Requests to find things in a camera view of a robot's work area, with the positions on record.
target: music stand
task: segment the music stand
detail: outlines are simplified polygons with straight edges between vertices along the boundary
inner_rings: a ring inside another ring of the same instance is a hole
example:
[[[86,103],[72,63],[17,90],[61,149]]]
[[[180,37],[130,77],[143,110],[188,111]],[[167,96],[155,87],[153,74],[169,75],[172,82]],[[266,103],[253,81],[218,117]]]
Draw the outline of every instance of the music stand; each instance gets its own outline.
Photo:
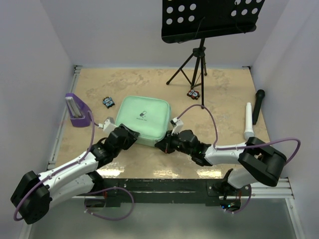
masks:
[[[193,89],[201,85],[202,105],[204,105],[204,74],[206,71],[205,39],[209,37],[252,32],[256,30],[258,14],[265,0],[163,0],[161,38],[166,43],[183,43],[200,40],[198,48],[166,82],[167,85],[181,71]],[[196,64],[192,81],[183,67],[192,57]],[[198,67],[201,68],[201,83],[195,84]]]

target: purple holder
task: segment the purple holder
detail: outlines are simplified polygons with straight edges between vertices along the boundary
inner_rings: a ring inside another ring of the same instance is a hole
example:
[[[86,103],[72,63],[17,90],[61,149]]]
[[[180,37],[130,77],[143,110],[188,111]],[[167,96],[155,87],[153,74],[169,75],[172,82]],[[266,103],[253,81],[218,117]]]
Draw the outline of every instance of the purple holder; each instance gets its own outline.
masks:
[[[71,123],[74,127],[87,127],[91,124],[91,119],[88,114],[88,111],[91,111],[90,108],[80,99],[78,98],[74,93],[67,93],[65,97],[72,97],[74,99],[74,102],[76,103],[76,106],[78,110],[81,113],[81,117],[75,117],[72,115],[72,111],[70,110],[70,107],[68,104],[66,104],[69,114]]]

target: robotic arm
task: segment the robotic arm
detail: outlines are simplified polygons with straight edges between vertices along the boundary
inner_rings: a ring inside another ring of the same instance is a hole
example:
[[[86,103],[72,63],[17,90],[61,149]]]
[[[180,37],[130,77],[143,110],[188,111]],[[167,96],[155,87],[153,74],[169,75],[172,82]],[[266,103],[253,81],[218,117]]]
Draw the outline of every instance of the robotic arm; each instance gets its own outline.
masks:
[[[257,181],[272,187],[277,185],[287,160],[282,153],[271,146],[237,149],[240,146],[264,143],[258,138],[251,137],[246,143],[215,148],[211,144],[200,142],[191,130],[180,132],[183,125],[181,120],[174,118],[172,124],[174,129],[168,131],[166,136],[155,145],[164,153],[179,151],[188,154],[200,166],[220,163],[244,166],[240,169],[230,169],[224,179],[213,186],[216,192],[224,196],[224,200],[228,195],[237,193],[245,185]],[[116,127],[111,118],[108,118],[104,125],[99,127],[109,133],[109,136],[93,144],[89,153],[85,151],[72,161],[53,170],[38,175],[30,171],[23,176],[11,201],[15,207],[22,203],[19,213],[27,224],[37,222],[50,208],[73,196],[101,188],[103,179],[95,170],[112,162],[121,150],[129,149],[140,135],[124,125]],[[40,183],[46,177],[49,179],[45,183]],[[37,184],[39,186],[26,197],[27,193]],[[239,208],[240,205],[234,205],[229,210],[235,211]]]

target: tripod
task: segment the tripod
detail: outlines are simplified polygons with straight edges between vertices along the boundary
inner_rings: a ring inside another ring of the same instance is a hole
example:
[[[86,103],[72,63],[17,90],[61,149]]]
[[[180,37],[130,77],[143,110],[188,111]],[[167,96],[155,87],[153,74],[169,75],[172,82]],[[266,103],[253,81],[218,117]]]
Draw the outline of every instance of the tripod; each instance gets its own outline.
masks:
[[[175,72],[175,74],[166,82],[167,85],[170,84],[170,82],[174,79],[174,77],[181,71],[183,75],[186,77],[187,81],[190,83],[190,88],[194,89],[197,86],[201,86],[201,104],[204,105],[204,75],[207,76],[207,70],[206,70],[206,60],[205,60],[205,50],[206,47],[204,47],[205,38],[202,38],[200,40],[200,45],[198,48],[193,49],[193,53],[188,57],[188,59],[180,66],[180,68]],[[183,71],[183,67],[191,60],[192,57],[196,57],[196,64],[194,69],[194,74],[192,81],[189,80],[185,72]],[[195,84],[198,66],[200,62],[200,69],[201,69],[201,82],[199,84]]]

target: white wall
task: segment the white wall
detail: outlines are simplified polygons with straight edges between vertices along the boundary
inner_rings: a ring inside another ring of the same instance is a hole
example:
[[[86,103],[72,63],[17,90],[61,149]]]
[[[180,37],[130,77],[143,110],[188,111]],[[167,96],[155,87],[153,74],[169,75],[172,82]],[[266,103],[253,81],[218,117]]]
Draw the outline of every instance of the white wall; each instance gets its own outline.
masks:
[[[161,40],[162,0],[41,1],[75,64],[180,66],[199,45]],[[266,0],[255,32],[207,39],[207,64],[252,65],[288,1]]]
[[[39,0],[1,1],[0,34],[0,238],[14,239],[10,197],[46,169],[72,65]]]
[[[266,91],[263,114],[270,138],[298,137],[299,153],[286,167],[307,238],[319,235],[319,2],[290,0],[253,65]],[[294,144],[278,146],[285,154]]]

